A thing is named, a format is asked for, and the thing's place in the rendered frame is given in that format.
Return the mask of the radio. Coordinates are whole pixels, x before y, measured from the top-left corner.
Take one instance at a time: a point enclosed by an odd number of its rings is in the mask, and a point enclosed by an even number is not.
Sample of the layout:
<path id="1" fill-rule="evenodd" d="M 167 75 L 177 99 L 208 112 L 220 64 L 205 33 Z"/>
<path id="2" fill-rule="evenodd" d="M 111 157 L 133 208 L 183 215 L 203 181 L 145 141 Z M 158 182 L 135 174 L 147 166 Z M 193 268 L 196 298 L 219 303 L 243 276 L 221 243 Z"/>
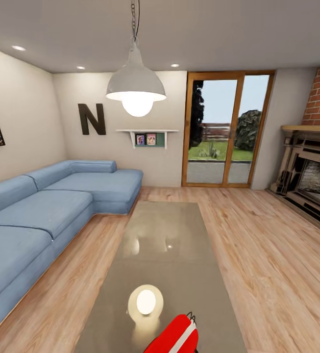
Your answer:
<path id="1" fill-rule="evenodd" d="M 187 316 L 191 313 L 191 317 Z M 196 316 L 180 314 L 156 337 L 143 353 L 199 353 Z"/>

